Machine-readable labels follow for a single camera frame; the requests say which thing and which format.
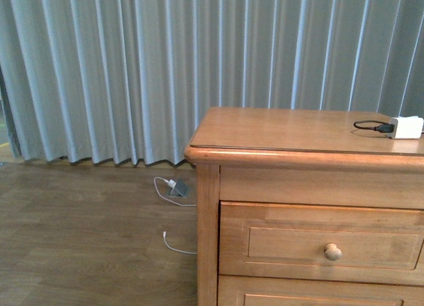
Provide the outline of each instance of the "drawer knob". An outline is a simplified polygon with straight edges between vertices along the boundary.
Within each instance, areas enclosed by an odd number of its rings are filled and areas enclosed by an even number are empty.
[[[342,257],[342,251],[336,244],[330,243],[325,246],[325,257],[330,261],[337,261]]]

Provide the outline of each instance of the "drawer front panel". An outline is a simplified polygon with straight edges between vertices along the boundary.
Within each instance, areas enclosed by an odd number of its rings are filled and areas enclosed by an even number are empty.
[[[421,211],[223,202],[219,273],[423,285],[419,221]]]
[[[354,170],[221,167],[219,199],[424,209],[424,175]]]
[[[249,223],[243,229],[243,234],[248,234],[243,255],[251,262],[413,270],[423,243],[418,234],[271,229]],[[337,262],[325,257],[325,245],[329,243],[342,251]]]
[[[424,288],[219,276],[218,306],[422,306]]]

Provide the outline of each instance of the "floor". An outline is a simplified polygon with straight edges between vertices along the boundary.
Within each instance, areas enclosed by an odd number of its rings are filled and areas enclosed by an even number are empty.
[[[162,238],[196,250],[195,208],[159,198],[154,176],[195,203],[190,169],[1,166],[0,305],[196,305],[196,257]]]

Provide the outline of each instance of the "white cable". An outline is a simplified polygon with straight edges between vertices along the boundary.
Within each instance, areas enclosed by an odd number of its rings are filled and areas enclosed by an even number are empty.
[[[155,187],[156,192],[158,193],[159,197],[161,197],[162,199],[164,199],[164,200],[166,200],[166,201],[169,201],[170,203],[173,203],[174,205],[179,205],[180,207],[195,207],[195,206],[196,206],[196,205],[184,205],[184,204],[182,204],[182,203],[178,203],[178,202],[172,201],[171,199],[165,198],[165,197],[164,197],[163,195],[161,195],[161,194],[160,194],[160,192],[159,192],[158,186],[157,186],[157,184],[156,184],[156,179],[161,179],[161,180],[163,180],[163,181],[164,181],[164,182],[166,182],[166,184],[167,184],[167,185],[169,185],[170,187],[175,187],[175,181],[174,181],[174,180],[166,180],[166,179],[164,179],[164,178],[162,178],[162,177],[155,177],[155,178],[153,178],[153,184],[154,184],[154,187]]]
[[[165,242],[165,245],[166,245],[166,246],[167,246],[170,250],[173,250],[173,251],[175,251],[175,252],[184,253],[184,254],[193,254],[193,255],[196,255],[196,254],[197,254],[196,252],[181,251],[181,250],[177,250],[176,248],[172,248],[171,246],[169,246],[169,245],[168,245],[168,243],[166,242],[166,231],[164,231],[164,242]]]

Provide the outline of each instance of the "power plug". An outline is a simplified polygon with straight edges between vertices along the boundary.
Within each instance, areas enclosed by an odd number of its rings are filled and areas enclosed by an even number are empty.
[[[389,124],[394,125],[393,132],[387,136],[393,139],[419,139],[423,132],[424,119],[418,116],[392,117]]]

